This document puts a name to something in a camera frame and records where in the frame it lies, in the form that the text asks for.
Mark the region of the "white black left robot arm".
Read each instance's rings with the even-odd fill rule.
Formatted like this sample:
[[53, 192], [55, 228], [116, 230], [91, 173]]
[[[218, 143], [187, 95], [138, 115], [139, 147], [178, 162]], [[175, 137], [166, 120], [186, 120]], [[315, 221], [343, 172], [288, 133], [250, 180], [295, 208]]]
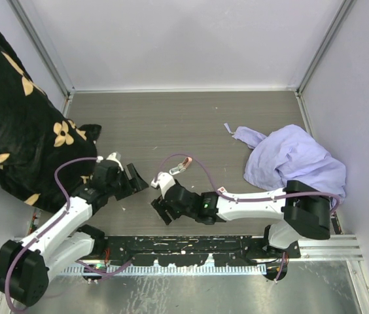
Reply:
[[109, 198], [122, 200], [148, 184], [133, 164], [122, 166], [116, 154], [96, 158], [91, 177], [72, 196], [60, 180], [56, 183], [66, 203], [45, 224], [19, 241], [8, 240], [0, 248], [0, 292], [13, 312], [36, 304], [59, 272], [82, 258], [101, 258], [106, 251], [103, 232], [85, 223]]

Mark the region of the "pink stapler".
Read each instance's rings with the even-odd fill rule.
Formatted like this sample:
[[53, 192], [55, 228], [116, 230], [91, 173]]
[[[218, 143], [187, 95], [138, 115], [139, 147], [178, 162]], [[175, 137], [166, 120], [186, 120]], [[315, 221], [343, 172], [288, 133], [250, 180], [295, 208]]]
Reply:
[[191, 163], [192, 163], [192, 158], [187, 156], [181, 163], [179, 163], [177, 166], [171, 168], [169, 170], [169, 174], [172, 175], [172, 176], [178, 175], [178, 174], [186, 171]]

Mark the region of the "aluminium front rail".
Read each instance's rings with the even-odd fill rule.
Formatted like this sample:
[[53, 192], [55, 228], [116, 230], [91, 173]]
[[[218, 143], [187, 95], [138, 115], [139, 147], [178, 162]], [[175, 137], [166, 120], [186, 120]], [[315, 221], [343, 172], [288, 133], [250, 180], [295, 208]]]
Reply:
[[[283, 251], [283, 256], [292, 260], [354, 260], [361, 259], [362, 253], [355, 236], [333, 235], [327, 240], [299, 239]], [[260, 264], [276, 262], [261, 260]]]

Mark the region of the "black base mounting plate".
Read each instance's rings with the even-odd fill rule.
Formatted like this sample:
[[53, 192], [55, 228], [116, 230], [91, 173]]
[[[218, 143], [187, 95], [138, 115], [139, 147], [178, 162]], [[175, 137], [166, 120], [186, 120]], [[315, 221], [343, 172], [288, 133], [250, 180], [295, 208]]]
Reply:
[[261, 237], [251, 235], [195, 236], [107, 236], [97, 253], [82, 258], [108, 260], [114, 266], [130, 261], [134, 266], [202, 266], [209, 257], [216, 267], [256, 266], [261, 260], [276, 262], [281, 249], [266, 246]]

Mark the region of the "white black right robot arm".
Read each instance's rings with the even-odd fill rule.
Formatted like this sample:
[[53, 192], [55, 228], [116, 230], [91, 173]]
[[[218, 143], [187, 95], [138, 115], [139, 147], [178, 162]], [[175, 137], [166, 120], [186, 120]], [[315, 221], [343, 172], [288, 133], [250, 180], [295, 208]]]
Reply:
[[168, 173], [153, 179], [160, 191], [152, 202], [165, 222], [186, 216], [205, 225], [246, 218], [272, 219], [264, 231], [262, 250], [275, 258], [299, 239], [330, 238], [330, 196], [300, 181], [289, 181], [284, 188], [268, 192], [236, 194], [219, 188], [197, 194], [187, 190]]

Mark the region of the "lavender crumpled cloth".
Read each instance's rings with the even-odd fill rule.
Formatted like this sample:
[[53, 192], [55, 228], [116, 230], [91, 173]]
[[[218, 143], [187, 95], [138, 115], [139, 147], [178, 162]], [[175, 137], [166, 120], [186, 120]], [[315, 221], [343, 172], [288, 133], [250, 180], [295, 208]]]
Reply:
[[275, 190], [296, 180], [345, 199], [346, 166], [301, 127], [291, 124], [264, 135], [239, 126], [229, 133], [251, 149], [243, 174], [248, 183]]

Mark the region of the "black floral blanket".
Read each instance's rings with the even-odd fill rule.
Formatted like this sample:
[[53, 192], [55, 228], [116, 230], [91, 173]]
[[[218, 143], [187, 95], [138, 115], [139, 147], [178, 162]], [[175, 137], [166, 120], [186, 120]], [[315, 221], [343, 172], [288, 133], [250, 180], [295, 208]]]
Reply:
[[57, 212], [93, 173], [98, 124], [64, 117], [0, 32], [0, 186], [22, 202]]

